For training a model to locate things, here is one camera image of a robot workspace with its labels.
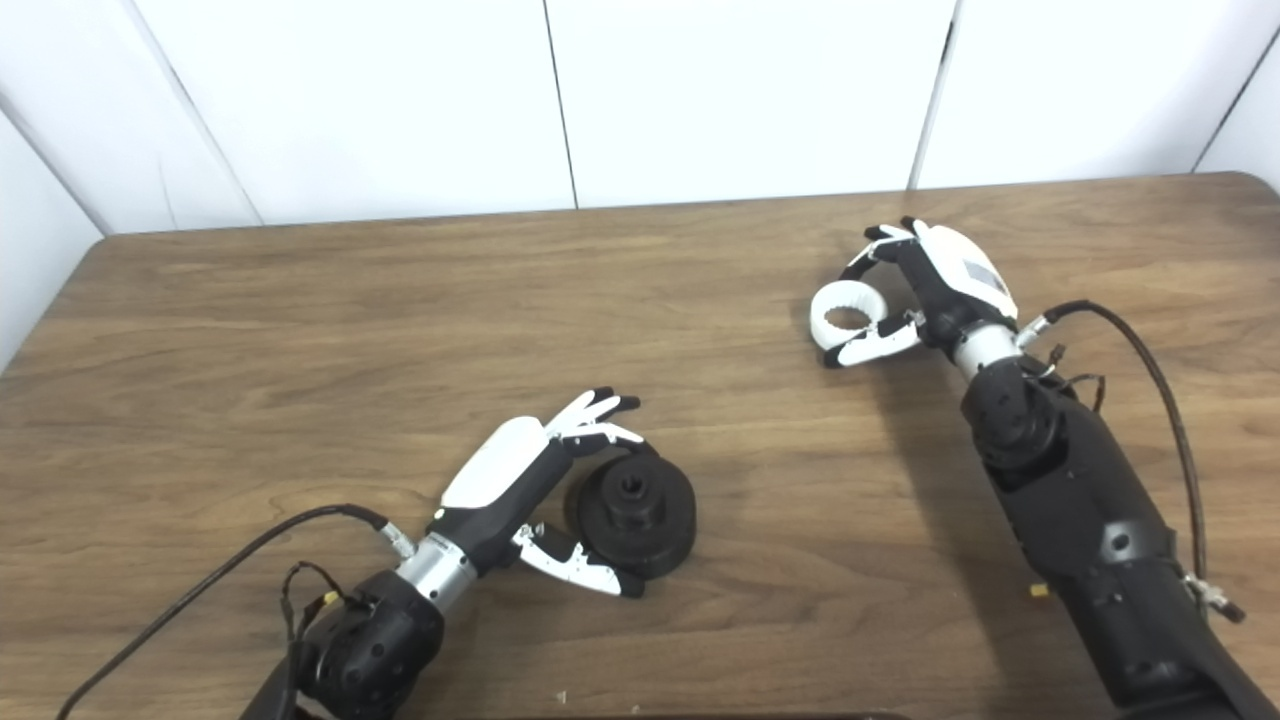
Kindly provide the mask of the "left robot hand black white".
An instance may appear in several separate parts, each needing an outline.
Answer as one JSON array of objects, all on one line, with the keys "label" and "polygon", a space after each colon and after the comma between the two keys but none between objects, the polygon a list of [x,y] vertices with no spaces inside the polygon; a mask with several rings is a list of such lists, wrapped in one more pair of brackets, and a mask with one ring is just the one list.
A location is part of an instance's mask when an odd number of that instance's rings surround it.
[{"label": "left robot hand black white", "polygon": [[643,579],[584,541],[532,520],[577,459],[607,448],[653,451],[643,436],[611,421],[639,405],[635,396],[600,387],[581,393],[549,421],[525,415],[502,423],[445,488],[416,555],[401,564],[398,575],[439,610],[513,562],[598,593],[643,597]]}]

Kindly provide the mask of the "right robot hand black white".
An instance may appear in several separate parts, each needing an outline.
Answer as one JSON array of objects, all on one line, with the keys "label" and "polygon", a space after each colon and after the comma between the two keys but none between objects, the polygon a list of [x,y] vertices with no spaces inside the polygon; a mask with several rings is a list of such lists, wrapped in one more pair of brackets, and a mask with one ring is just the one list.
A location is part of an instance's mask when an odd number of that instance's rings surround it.
[{"label": "right robot hand black white", "polygon": [[[943,352],[965,378],[1021,356],[1018,306],[1007,284],[969,237],[904,217],[865,229],[867,246],[810,302],[810,334],[827,368],[856,366],[924,346]],[[896,266],[916,307],[892,314],[864,281]]]}]

